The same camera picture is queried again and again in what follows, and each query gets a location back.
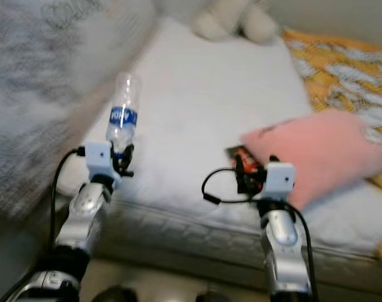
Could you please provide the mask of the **book with red green cover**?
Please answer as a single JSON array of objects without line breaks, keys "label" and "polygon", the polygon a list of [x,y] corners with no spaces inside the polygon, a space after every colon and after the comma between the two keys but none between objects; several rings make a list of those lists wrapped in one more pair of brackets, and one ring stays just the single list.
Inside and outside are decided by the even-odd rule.
[{"label": "book with red green cover", "polygon": [[255,185],[249,175],[256,172],[257,165],[251,153],[244,145],[229,147],[225,153],[231,166],[236,170],[237,192],[239,194],[254,192]]}]

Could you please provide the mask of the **clear plastic bottle blue label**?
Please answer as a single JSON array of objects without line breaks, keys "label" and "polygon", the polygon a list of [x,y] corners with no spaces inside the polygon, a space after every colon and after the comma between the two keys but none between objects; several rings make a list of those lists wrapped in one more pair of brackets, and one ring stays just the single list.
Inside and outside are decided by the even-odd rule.
[{"label": "clear plastic bottle blue label", "polygon": [[122,72],[116,78],[116,86],[110,101],[112,108],[108,115],[106,139],[112,143],[116,157],[133,143],[138,124],[141,81],[131,72]]}]

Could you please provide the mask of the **pink pillow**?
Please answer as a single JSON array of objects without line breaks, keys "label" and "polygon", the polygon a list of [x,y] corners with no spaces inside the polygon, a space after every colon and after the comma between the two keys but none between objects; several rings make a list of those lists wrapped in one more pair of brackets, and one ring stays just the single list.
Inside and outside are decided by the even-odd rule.
[{"label": "pink pillow", "polygon": [[240,142],[260,164],[275,156],[294,166],[289,203],[299,210],[382,173],[382,133],[343,110],[326,109],[251,130]]}]

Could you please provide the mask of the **yellow cartoon print blanket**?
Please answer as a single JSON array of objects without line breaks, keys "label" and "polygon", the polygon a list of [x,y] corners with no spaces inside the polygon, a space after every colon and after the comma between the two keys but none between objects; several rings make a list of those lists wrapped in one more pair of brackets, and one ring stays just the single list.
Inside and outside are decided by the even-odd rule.
[{"label": "yellow cartoon print blanket", "polygon": [[382,45],[285,30],[281,37],[315,111],[354,113],[382,137]]}]

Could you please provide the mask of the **white quilted mattress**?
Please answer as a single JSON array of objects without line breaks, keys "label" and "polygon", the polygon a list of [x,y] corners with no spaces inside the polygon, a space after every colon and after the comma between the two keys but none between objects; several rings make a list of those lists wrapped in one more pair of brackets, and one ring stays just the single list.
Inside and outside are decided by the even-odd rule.
[{"label": "white quilted mattress", "polygon": [[[134,72],[142,81],[133,178],[116,190],[96,253],[266,287],[259,213],[203,199],[240,136],[312,112],[288,49],[208,42],[163,18]],[[382,190],[346,185],[304,212],[320,299],[382,302]]]}]

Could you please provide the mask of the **grey printed headboard panel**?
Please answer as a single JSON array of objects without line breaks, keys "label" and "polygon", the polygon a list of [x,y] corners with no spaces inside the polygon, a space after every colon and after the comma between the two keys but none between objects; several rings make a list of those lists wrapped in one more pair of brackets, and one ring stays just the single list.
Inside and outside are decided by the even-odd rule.
[{"label": "grey printed headboard panel", "polygon": [[50,186],[158,25],[156,0],[0,0],[0,217]]}]

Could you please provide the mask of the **beige plush toy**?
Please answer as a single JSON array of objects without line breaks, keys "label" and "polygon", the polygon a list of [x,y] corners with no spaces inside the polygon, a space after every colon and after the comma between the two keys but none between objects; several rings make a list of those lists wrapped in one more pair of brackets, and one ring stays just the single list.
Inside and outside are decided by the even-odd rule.
[{"label": "beige plush toy", "polygon": [[252,43],[268,44],[281,31],[268,9],[269,0],[213,0],[194,17],[191,29],[211,42],[240,33]]}]

